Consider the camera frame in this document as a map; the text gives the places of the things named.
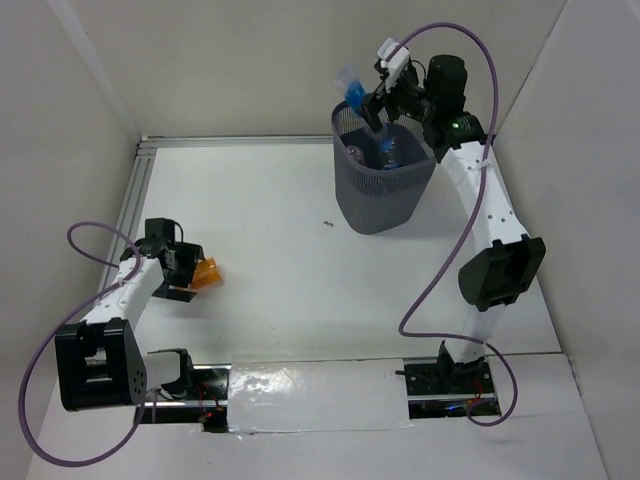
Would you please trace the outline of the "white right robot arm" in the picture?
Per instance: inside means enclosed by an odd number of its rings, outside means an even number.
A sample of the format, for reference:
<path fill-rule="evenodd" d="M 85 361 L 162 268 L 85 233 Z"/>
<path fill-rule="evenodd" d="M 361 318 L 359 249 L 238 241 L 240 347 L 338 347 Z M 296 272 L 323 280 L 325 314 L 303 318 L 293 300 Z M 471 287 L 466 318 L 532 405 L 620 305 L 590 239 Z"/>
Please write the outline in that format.
<path fill-rule="evenodd" d="M 469 313 L 453 339 L 445 340 L 436 379 L 448 392 L 471 379 L 468 364 L 485 353 L 507 306 L 525 293 L 545 256 L 544 241 L 533 238 L 517 219 L 501 185 L 492 147 L 479 120 L 465 109 L 464 61 L 437 55 L 418 76 L 407 49 L 375 68 L 381 83 L 367 101 L 371 114 L 386 111 L 391 120 L 417 121 L 436 161 L 447 174 L 472 224 L 474 254 L 460 267 L 457 280 Z"/>

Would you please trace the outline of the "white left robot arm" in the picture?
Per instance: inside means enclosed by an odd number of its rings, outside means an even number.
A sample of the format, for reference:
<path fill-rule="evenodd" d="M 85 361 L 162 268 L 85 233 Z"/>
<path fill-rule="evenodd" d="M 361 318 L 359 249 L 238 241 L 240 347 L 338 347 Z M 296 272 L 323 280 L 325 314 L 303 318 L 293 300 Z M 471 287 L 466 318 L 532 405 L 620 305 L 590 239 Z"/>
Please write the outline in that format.
<path fill-rule="evenodd" d="M 201 245 L 186 241 L 174 219 L 148 218 L 143 235 L 126 238 L 117 273 L 91 309 L 54 336 L 61 402 L 67 411 L 140 405 L 163 391 L 184 399 L 197 374 L 184 348 L 144 354 L 134 330 L 152 299 L 191 302 L 207 284 Z"/>

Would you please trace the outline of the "orange label plastic bottle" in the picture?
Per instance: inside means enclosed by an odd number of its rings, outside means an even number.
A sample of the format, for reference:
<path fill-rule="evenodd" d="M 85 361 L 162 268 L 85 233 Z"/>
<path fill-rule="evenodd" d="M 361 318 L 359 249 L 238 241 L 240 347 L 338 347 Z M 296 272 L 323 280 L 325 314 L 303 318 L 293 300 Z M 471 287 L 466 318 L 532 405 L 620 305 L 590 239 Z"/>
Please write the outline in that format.
<path fill-rule="evenodd" d="M 218 286 L 223 283 L 221 272 L 213 257 L 200 260 L 196 265 L 189 288 L 199 290 L 205 287 Z"/>

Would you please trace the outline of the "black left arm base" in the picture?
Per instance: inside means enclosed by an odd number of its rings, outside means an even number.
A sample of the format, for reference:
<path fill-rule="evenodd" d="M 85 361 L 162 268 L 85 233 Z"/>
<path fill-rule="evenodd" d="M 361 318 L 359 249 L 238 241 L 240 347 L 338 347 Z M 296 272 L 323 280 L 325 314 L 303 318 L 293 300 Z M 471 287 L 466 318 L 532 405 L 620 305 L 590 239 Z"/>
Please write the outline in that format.
<path fill-rule="evenodd" d="M 194 364 L 186 351 L 180 356 L 179 378 L 148 395 L 142 423 L 192 425 L 203 432 L 227 433 L 231 366 Z"/>

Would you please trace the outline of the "blue label plastic bottle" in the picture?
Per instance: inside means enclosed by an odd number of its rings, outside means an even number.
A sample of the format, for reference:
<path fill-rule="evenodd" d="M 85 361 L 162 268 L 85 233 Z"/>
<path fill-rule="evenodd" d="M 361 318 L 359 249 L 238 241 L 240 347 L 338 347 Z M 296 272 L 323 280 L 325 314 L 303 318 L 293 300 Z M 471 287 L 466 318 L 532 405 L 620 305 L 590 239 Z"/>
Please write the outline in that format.
<path fill-rule="evenodd" d="M 358 115 L 363 114 L 363 102 L 367 95 L 358 72 L 352 65 L 344 66 L 334 80 L 334 86 L 342 94 L 346 104 Z"/>

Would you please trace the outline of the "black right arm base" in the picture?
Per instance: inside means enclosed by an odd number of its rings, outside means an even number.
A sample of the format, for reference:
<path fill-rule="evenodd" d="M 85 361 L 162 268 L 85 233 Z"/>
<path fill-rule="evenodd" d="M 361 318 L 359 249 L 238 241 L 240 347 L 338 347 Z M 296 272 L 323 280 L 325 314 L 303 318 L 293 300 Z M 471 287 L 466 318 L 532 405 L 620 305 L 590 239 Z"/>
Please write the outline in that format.
<path fill-rule="evenodd" d="M 501 408 L 488 362 L 484 357 L 455 363 L 445 345 L 433 359 L 405 361 L 395 374 L 405 382 L 409 418 L 500 416 Z"/>

